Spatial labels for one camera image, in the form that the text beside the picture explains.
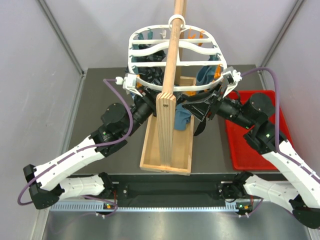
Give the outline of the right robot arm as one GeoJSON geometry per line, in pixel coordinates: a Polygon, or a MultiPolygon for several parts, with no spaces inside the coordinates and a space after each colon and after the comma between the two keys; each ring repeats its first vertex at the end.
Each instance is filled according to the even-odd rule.
{"type": "Polygon", "coordinates": [[[289,182],[289,187],[271,183],[245,171],[227,185],[231,198],[258,197],[284,208],[304,226],[320,227],[320,178],[295,151],[281,131],[280,109],[264,92],[243,98],[239,92],[224,97],[217,90],[183,96],[182,108],[201,121],[219,116],[247,132],[244,141],[254,152],[271,163],[289,182]]]}

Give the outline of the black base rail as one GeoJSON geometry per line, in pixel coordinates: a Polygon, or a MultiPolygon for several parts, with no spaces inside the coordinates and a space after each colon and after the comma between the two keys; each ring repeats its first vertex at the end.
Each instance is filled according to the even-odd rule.
{"type": "Polygon", "coordinates": [[[112,174],[116,199],[121,207],[221,207],[224,201],[246,197],[233,184],[235,174],[112,174]]]}

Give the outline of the red plastic tray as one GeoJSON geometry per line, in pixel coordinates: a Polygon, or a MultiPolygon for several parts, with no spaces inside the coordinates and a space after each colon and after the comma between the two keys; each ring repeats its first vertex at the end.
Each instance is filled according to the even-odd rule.
{"type": "MultiPolygon", "coordinates": [[[[273,90],[240,90],[238,93],[231,92],[228,97],[232,100],[240,100],[241,104],[245,104],[253,94],[265,94],[272,105],[276,105],[276,94],[273,90]]],[[[245,139],[245,135],[250,131],[236,123],[225,120],[225,132],[229,145],[230,158],[232,167],[237,171],[275,171],[276,167],[262,155],[266,152],[265,145],[261,145],[259,149],[252,148],[245,139]]]]}

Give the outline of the blue ribbed sock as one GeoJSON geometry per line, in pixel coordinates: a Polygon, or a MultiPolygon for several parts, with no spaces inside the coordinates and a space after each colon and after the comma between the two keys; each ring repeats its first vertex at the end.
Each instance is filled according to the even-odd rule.
{"type": "MultiPolygon", "coordinates": [[[[217,80],[222,72],[223,66],[207,65],[200,68],[195,76],[195,85],[202,87],[217,80]]],[[[200,126],[196,129],[195,135],[199,135],[206,127],[206,114],[208,113],[208,104],[206,98],[213,92],[212,89],[196,91],[194,95],[185,94],[182,100],[175,108],[174,129],[184,131],[187,124],[191,122],[191,117],[200,121],[200,126]]]]}

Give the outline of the wooden hanger stand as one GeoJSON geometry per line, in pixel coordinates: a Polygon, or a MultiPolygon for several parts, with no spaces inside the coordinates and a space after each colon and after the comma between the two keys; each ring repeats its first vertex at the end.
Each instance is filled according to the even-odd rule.
{"type": "Polygon", "coordinates": [[[181,17],[186,13],[186,6],[185,0],[175,1],[173,19],[169,21],[172,27],[163,89],[156,97],[156,116],[150,116],[147,121],[141,153],[139,166],[144,171],[184,176],[191,173],[194,122],[191,121],[184,131],[174,129],[176,97],[173,88],[174,84],[181,82],[181,68],[177,66],[177,59],[181,56],[181,17]]]}

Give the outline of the white round clip hanger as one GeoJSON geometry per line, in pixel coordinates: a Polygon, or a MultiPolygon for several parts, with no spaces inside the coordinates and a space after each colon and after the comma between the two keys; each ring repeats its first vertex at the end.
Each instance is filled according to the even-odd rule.
{"type": "Polygon", "coordinates": [[[150,25],[136,30],[128,40],[127,66],[129,73],[126,74],[122,83],[119,82],[118,84],[121,84],[126,91],[135,94],[138,93],[138,83],[165,93],[211,89],[221,82],[224,75],[229,72],[227,70],[227,61],[213,35],[199,27],[187,25],[185,18],[181,14],[172,15],[168,20],[168,24],[150,25]],[[164,36],[161,39],[138,38],[139,34],[152,30],[162,30],[163,33],[169,30],[170,38],[166,39],[164,36]],[[204,56],[217,56],[218,59],[184,61],[180,58],[180,49],[204,56]],[[137,62],[137,58],[149,57],[165,50],[167,50],[165,61],[137,62]],[[214,82],[202,86],[174,86],[176,68],[190,66],[215,66],[216,68],[221,68],[222,72],[214,82]],[[165,77],[162,85],[148,83],[138,76],[138,68],[152,67],[165,67],[165,77]]]}

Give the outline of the black patterned sock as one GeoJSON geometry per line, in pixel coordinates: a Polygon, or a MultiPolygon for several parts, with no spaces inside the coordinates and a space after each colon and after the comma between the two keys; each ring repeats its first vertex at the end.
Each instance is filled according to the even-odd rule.
{"type": "MultiPolygon", "coordinates": [[[[166,58],[167,54],[164,49],[157,50],[155,52],[144,54],[142,56],[133,55],[132,51],[137,51],[140,53],[143,50],[148,50],[153,48],[152,44],[134,44],[129,47],[128,53],[128,64],[125,69],[125,75],[135,74],[137,78],[156,86],[161,86],[164,81],[164,67],[158,65],[158,63],[162,63],[166,58]],[[147,66],[149,63],[157,63],[153,66],[147,66]]],[[[150,88],[148,86],[143,85],[142,83],[136,80],[137,90],[143,94],[143,90],[150,88]]],[[[139,95],[128,94],[134,100],[139,95]]]]}

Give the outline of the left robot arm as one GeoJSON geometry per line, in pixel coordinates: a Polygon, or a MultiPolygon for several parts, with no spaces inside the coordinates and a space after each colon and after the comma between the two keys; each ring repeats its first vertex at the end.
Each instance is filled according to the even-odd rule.
{"type": "Polygon", "coordinates": [[[152,91],[136,95],[133,100],[131,106],[118,102],[109,105],[101,116],[102,125],[74,148],[45,164],[23,168],[36,209],[73,197],[106,199],[113,194],[114,186],[107,173],[87,177],[74,177],[73,173],[123,148],[127,144],[123,137],[131,136],[156,110],[156,94],[152,91]]]}

